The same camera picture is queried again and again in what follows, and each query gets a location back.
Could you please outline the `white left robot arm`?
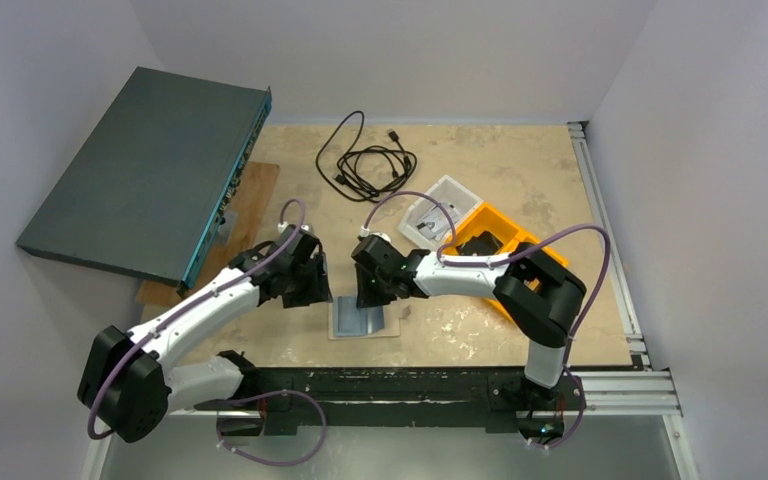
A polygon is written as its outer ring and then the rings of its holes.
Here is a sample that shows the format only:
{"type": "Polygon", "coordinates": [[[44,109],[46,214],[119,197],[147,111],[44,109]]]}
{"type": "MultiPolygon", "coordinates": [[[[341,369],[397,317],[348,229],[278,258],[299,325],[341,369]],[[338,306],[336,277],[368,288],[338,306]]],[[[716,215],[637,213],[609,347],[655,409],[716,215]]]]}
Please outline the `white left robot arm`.
{"type": "Polygon", "coordinates": [[[240,252],[155,319],[98,333],[77,391],[89,410],[89,438],[115,434],[133,443],[170,412],[232,399],[252,369],[240,356],[223,353],[189,367],[179,362],[230,321],[274,299],[286,309],[332,299],[322,242],[305,225],[284,224],[277,240],[240,252]]]}

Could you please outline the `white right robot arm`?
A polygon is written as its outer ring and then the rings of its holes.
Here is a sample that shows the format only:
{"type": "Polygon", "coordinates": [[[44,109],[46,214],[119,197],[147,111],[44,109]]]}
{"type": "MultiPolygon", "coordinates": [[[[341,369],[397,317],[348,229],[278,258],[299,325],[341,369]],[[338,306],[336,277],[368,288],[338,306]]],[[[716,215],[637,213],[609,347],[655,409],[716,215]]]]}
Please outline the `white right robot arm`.
{"type": "Polygon", "coordinates": [[[545,390],[559,383],[571,336],[590,307],[584,283],[529,242],[490,256],[456,257],[424,249],[403,255],[387,237],[370,234],[359,239],[351,258],[360,308],[449,295],[495,301],[529,339],[525,380],[545,390]]]}

